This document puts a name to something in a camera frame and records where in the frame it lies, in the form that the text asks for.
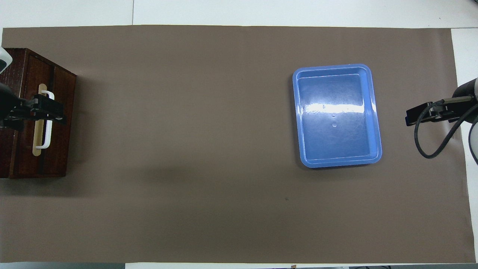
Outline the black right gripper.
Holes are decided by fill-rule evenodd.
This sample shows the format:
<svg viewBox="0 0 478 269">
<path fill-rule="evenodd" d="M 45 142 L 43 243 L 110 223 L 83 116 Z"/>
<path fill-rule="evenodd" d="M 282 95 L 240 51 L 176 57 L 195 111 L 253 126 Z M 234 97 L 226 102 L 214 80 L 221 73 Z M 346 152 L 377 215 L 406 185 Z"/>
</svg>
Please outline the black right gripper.
<svg viewBox="0 0 478 269">
<path fill-rule="evenodd" d="M 408 109 L 405 114 L 405 124 L 410 127 L 416 124 L 424 122 L 439 122 L 439 121 L 457 121 L 461 116 L 465 115 L 469 109 L 477 104 L 475 97 L 455 97 L 440 99 L 437 102 L 428 104 L 424 109 L 424 115 L 422 112 L 422 106 L 415 106 Z"/>
</svg>

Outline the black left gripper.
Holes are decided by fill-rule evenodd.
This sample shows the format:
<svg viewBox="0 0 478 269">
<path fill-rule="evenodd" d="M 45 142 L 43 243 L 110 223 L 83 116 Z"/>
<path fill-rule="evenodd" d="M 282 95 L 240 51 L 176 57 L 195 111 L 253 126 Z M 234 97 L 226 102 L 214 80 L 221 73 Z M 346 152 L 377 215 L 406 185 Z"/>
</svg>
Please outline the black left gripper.
<svg viewBox="0 0 478 269">
<path fill-rule="evenodd" d="M 0 127 L 15 131 L 24 130 L 24 121 L 50 120 L 62 125 L 67 124 L 65 114 L 47 114 L 46 112 L 63 112 L 64 105 L 54 99 L 36 94 L 33 97 L 34 109 L 41 112 L 32 112 L 27 106 L 23 106 L 25 99 L 17 97 L 10 87 L 0 84 Z"/>
</svg>

